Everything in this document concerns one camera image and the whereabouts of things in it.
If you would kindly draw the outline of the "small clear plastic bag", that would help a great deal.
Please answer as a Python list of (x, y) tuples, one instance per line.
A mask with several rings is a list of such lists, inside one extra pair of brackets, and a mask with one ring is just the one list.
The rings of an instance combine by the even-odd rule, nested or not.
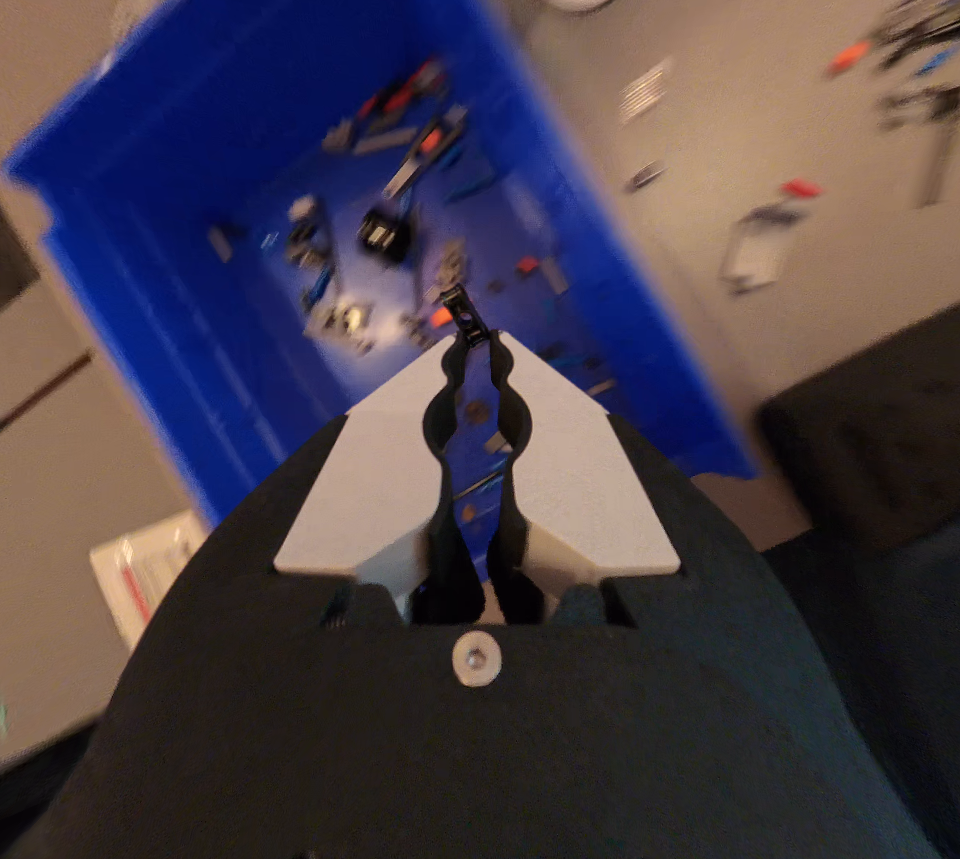
[(620, 126), (627, 126), (654, 109), (665, 97), (672, 65), (671, 58), (667, 57), (620, 90), (617, 107)]

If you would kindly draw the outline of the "pile of toy parts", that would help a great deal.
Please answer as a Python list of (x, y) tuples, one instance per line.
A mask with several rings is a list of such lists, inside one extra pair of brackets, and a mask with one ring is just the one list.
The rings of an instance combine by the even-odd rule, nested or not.
[(458, 329), (440, 295), (462, 283), (509, 331), (607, 408), (614, 369), (574, 309), (557, 247), (522, 217), (450, 97), (436, 55), (330, 127), (238, 216), (210, 220), (217, 258), (292, 351), (254, 352), (254, 388), (288, 368), (313, 407), (345, 412)]

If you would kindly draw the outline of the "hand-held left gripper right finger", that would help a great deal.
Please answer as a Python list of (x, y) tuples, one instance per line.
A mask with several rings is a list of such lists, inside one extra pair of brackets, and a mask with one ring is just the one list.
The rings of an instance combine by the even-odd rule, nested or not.
[(505, 600), (673, 576), (681, 559), (614, 417), (518, 339), (490, 335), (497, 431), (510, 450), (486, 570)]

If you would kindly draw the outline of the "white red-striped card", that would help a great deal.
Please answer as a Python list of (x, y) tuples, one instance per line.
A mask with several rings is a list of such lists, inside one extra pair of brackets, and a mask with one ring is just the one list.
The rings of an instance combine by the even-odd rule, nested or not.
[(92, 548), (88, 560), (114, 626), (132, 652), (210, 528), (184, 511)]

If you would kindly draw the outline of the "scattered black toy pins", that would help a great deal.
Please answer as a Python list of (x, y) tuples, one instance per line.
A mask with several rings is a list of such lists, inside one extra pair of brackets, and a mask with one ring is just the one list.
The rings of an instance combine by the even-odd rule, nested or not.
[(900, 85), (877, 104), (878, 128), (893, 132), (915, 119), (958, 117), (958, 84), (939, 79), (958, 60), (959, 0), (900, 0), (874, 31), (878, 77), (900, 75)]

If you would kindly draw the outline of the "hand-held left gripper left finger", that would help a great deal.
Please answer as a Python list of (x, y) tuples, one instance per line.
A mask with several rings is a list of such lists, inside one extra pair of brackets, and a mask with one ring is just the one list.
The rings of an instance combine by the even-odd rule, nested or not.
[(438, 599), (467, 601), (467, 548), (450, 504), (450, 470), (428, 442), (425, 419), (453, 391), (445, 337), (345, 415), (273, 566), (280, 574), (379, 585), (390, 596), (429, 583)]

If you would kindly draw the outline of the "blue plastic bin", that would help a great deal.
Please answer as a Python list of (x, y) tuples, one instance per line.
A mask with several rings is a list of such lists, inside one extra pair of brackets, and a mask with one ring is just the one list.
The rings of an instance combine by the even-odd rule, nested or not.
[(690, 476), (748, 448), (618, 235), (490, 0), (167, 0), (6, 159), (54, 262), (217, 524), (325, 423), (347, 380), (260, 250), (268, 193), (328, 127), (440, 56), (470, 133), (553, 232), (613, 409)]

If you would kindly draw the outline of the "small orange toy bush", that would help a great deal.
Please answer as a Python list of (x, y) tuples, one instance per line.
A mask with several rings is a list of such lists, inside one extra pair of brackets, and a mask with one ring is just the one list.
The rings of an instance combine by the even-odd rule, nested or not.
[(864, 39), (842, 49), (828, 62), (824, 75), (833, 79), (846, 74), (868, 57), (873, 48), (873, 40)]

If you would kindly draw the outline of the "pale grey toy panel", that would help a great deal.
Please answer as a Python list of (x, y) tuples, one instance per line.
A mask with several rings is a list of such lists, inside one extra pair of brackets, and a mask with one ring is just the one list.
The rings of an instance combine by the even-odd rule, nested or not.
[(785, 203), (758, 206), (730, 229), (719, 277), (738, 296), (774, 285), (807, 211)]

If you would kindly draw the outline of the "grey wood-edged desk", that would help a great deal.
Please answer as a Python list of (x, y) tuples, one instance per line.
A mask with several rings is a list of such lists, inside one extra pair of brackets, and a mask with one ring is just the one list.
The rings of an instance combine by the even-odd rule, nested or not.
[(191, 501), (42, 241), (50, 217), (2, 182), (39, 277), (2, 309), (2, 769), (88, 725), (130, 649), (90, 551)]

